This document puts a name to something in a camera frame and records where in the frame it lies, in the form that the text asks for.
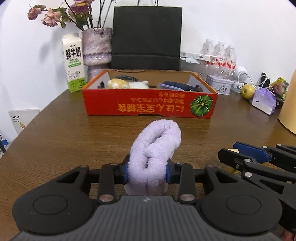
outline bag handle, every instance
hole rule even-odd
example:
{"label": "bag handle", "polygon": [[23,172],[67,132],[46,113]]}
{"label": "bag handle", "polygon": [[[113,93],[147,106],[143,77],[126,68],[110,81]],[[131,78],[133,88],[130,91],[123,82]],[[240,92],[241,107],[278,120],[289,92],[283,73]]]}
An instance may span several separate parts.
{"label": "bag handle", "polygon": [[154,6],[157,6],[158,7],[158,0],[155,0]]}

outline green pumpkin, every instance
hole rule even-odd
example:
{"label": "green pumpkin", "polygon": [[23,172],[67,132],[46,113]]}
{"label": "green pumpkin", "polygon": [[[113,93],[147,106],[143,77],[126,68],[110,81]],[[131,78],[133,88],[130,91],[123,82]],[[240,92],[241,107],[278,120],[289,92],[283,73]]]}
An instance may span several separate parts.
{"label": "green pumpkin", "polygon": [[202,116],[207,114],[213,104],[213,99],[208,95],[200,95],[190,104],[190,111],[195,116]]}

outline white and green milk carton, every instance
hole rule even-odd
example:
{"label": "white and green milk carton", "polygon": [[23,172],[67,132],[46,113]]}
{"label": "white and green milk carton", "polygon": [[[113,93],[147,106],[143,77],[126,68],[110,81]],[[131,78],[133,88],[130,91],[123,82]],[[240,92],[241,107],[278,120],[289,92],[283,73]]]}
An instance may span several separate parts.
{"label": "white and green milk carton", "polygon": [[83,67],[82,41],[78,33],[65,34],[62,37],[62,41],[68,88],[71,93],[74,93],[80,90],[86,83]]}

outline wooden table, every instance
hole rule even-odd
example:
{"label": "wooden table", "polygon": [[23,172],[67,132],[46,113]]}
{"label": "wooden table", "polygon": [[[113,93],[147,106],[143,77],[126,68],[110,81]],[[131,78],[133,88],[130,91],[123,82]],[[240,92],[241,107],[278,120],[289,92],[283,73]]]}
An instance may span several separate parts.
{"label": "wooden table", "polygon": [[[217,158],[236,141],[256,146],[296,145],[296,136],[271,116],[252,107],[235,92],[219,95],[211,119],[170,118],[178,123],[182,143],[173,161],[194,168],[207,164],[227,169]],[[11,214],[13,202],[29,190],[81,164],[91,169],[121,162],[143,128],[157,116],[88,116],[81,92],[62,93],[18,136],[0,160],[0,240],[18,233]],[[175,194],[177,187],[170,187]],[[197,184],[202,197],[202,185]]]}

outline purple towel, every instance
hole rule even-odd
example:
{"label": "purple towel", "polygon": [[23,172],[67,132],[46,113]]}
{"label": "purple towel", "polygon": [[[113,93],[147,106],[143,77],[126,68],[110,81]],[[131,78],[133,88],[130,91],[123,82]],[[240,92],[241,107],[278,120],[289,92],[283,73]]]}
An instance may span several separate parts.
{"label": "purple towel", "polygon": [[166,165],[181,143],[181,131],[172,120],[149,124],[134,141],[128,162],[128,195],[153,196],[165,193]]}

